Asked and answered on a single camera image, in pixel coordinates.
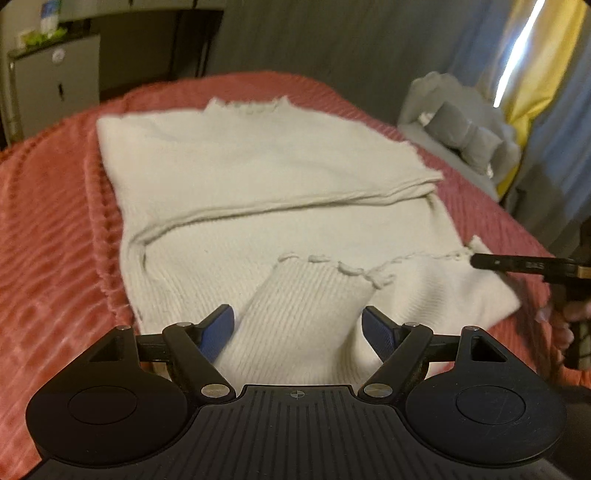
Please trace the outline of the person's right hand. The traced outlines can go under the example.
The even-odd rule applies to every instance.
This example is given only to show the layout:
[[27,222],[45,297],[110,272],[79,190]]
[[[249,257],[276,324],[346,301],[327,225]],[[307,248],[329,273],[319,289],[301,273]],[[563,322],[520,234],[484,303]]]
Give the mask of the person's right hand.
[[580,360],[569,360],[567,351],[574,345],[579,337],[573,331],[573,325],[590,320],[590,299],[569,301],[560,306],[554,298],[541,307],[536,320],[539,323],[547,323],[551,327],[551,343],[558,350],[566,368],[585,371],[590,368],[590,357]]

